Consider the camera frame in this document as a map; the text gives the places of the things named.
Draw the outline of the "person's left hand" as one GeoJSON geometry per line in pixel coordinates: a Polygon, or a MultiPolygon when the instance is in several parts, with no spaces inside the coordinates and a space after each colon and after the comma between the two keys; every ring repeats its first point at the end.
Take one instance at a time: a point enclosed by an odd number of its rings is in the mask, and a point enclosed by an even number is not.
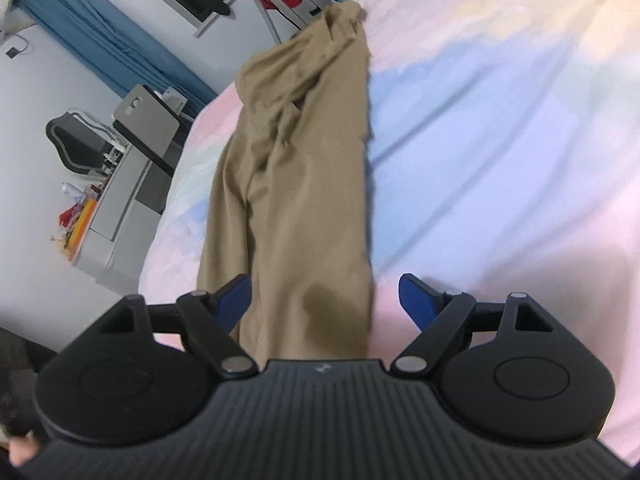
{"type": "Polygon", "coordinates": [[[40,442],[32,431],[24,437],[10,437],[9,460],[14,467],[21,467],[40,451],[40,442]]]}

